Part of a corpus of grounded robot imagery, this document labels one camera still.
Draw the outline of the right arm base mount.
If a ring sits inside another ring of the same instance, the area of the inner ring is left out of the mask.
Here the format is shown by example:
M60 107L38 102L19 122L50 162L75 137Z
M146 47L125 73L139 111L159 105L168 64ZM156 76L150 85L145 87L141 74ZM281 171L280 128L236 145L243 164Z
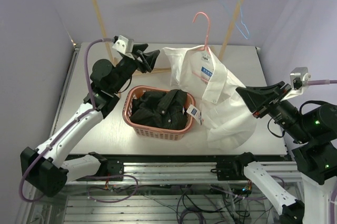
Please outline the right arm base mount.
M218 181L239 181L245 180L246 177L236 169L235 158L225 157L216 161L214 168L210 170L215 174Z

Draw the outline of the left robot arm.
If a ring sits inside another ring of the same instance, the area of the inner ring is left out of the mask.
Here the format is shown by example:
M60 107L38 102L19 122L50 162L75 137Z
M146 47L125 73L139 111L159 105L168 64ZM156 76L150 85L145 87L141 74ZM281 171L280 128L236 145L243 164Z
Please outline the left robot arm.
M120 38L102 38L90 43L85 51L103 42L111 42L122 59L113 65L108 59L100 59L88 71L88 59L84 60L84 70L88 95L75 114L48 140L35 149L26 147L20 154L22 178L19 196L30 202L23 193L23 185L28 182L42 195L53 197L65 184L81 178L108 179L108 160L90 152L87 155L67 160L69 153L81 139L97 124L102 122L119 102L121 88L132 80L135 71L150 73L154 69L159 50L147 52L148 44L123 42Z

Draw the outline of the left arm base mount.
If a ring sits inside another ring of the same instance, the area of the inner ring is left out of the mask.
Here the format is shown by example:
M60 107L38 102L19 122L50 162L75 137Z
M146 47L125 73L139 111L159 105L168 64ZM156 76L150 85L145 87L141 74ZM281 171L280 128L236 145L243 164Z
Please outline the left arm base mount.
M103 163L101 176L113 176L109 181L122 181L124 174L124 165L119 160L107 160Z

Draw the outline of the dark striped shirt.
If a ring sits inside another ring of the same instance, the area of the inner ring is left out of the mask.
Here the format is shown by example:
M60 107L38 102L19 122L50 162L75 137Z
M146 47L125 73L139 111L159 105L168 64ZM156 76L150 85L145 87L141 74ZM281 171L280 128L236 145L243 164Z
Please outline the dark striped shirt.
M154 128L183 130L187 124L186 100L187 93L178 89L146 91L140 98L132 100L130 121Z

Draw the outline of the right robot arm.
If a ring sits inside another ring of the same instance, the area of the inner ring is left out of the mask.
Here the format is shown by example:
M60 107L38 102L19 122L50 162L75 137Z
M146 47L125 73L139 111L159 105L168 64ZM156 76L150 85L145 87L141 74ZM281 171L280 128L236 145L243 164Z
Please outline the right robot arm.
M250 152L236 157L232 173L248 178L267 197L280 223L336 223L336 105L312 100L317 107L307 113L294 107L284 82L266 87L237 87L237 93L255 118L269 115L298 148L292 150L301 174L304 201L289 194Z

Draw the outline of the pink wire hanger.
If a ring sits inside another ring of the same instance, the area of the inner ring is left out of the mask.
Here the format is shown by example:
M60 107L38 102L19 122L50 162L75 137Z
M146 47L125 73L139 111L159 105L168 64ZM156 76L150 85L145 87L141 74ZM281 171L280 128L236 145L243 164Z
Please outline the pink wire hanger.
M195 14L193 18L193 23L196 21L197 17L200 15L203 15L206 18L207 29L206 29L204 45L194 50L193 59L192 59L194 66L193 66L192 73L195 74L199 79L201 79L203 83L207 84L209 80L211 79L213 75L213 71L214 71L214 66L212 63L212 54L208 47L211 22L206 13L198 12Z

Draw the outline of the white shirt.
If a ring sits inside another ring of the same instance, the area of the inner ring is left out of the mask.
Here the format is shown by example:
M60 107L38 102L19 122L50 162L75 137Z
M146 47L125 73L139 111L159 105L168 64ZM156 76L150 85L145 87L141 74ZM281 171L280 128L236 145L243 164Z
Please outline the white shirt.
M237 93L244 84L202 45L161 49L171 65L171 85L191 94L197 101L207 145L232 150L254 133L256 120Z

